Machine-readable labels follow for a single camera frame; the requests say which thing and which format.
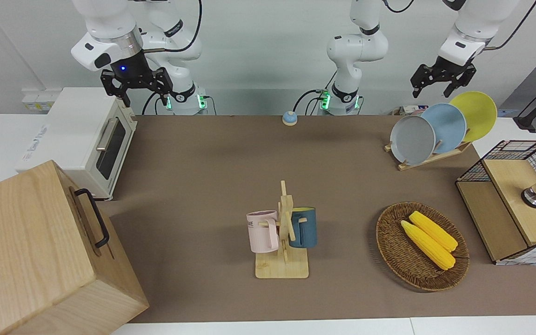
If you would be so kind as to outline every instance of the label sticker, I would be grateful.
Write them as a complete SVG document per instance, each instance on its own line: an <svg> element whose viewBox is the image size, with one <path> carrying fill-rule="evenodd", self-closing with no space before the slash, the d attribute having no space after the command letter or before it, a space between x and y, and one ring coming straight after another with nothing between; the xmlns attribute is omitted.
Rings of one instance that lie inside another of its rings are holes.
<svg viewBox="0 0 536 335"><path fill-rule="evenodd" d="M28 149L22 156L22 161L29 161L32 158L32 156L34 155L34 152L38 148L40 142L42 141L43 137L47 133L48 129L49 129L49 125L42 125L40 127L39 132L36 134L36 136L34 136L34 138L32 139L32 142L30 143L30 146L28 147Z"/></svg>

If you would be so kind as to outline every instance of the black handle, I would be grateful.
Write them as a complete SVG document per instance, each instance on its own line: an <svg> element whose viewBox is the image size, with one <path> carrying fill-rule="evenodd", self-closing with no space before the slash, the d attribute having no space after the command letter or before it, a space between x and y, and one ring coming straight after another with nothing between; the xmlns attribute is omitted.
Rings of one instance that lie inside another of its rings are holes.
<svg viewBox="0 0 536 335"><path fill-rule="evenodd" d="M101 248L109 242L109 231L105 226L105 222L102 220L101 213L98 211L98 206L96 206L96 203L94 202L94 197L92 196L92 193L90 193L90 191L85 188L78 189L74 192L74 194L76 195L76 197L83 194L88 195L88 199L92 204L92 209L94 209L94 214L96 214L96 219L98 219L98 223L100 224L100 230L102 231L102 240L96 242L94 246L97 248Z"/></svg>

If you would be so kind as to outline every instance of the oven handle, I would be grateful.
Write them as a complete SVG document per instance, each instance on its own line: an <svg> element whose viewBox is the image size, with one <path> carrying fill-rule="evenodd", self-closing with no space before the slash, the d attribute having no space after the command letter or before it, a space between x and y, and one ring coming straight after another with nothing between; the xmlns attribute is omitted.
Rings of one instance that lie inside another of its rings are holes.
<svg viewBox="0 0 536 335"><path fill-rule="evenodd" d="M113 133L115 133L115 128L117 128L118 123L119 123L119 118L117 117L113 119L109 119L109 121L107 121L105 131L102 132L100 141L98 141L98 144L96 144L96 151L107 150L107 148L109 147L109 144L111 143L111 138L113 137Z"/></svg>
<svg viewBox="0 0 536 335"><path fill-rule="evenodd" d="M94 244L95 247L100 248L107 244L109 242L109 231L107 230L107 227L105 226L105 221L102 220L102 216L100 211L98 211L98 206L94 202L94 197L92 197L92 193L88 191L88 189L81 188L74 192L76 197L79 195L85 194L88 196L88 199L90 200L90 203L92 204L92 208L94 209L94 214L96 215L96 219L98 220L98 224L100 224L100 230L102 231L102 239Z"/></svg>

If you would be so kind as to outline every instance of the wooden box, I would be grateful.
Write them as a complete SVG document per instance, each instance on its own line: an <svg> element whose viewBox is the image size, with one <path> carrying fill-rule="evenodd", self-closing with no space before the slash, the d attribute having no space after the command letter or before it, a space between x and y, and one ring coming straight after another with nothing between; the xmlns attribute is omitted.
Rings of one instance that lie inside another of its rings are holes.
<svg viewBox="0 0 536 335"><path fill-rule="evenodd" d="M536 208L521 199L536 183L526 159L483 159L489 181L457 181L491 260L496 264L536 264Z"/></svg>
<svg viewBox="0 0 536 335"><path fill-rule="evenodd" d="M0 182L0 334L108 335L147 309L95 206L53 161Z"/></svg>

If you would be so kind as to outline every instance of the yellow corn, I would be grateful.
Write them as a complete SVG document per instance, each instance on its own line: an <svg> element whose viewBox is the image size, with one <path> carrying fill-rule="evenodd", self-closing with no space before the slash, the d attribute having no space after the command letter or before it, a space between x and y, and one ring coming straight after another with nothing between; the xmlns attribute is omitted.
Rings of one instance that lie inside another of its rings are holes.
<svg viewBox="0 0 536 335"><path fill-rule="evenodd" d="M426 234L438 242L440 246L443 246L444 249L449 252L456 250L458 242L456 242L455 238L451 237L442 227L421 212L415 210L413 214L409 215L409 219L415 226L421 228L422 231L425 231Z"/></svg>
<svg viewBox="0 0 536 335"><path fill-rule="evenodd" d="M400 221L404 232L415 242L415 244L442 270L450 269L456 263L455 258L445 250L438 242L431 238L419 227L408 223L405 220Z"/></svg>

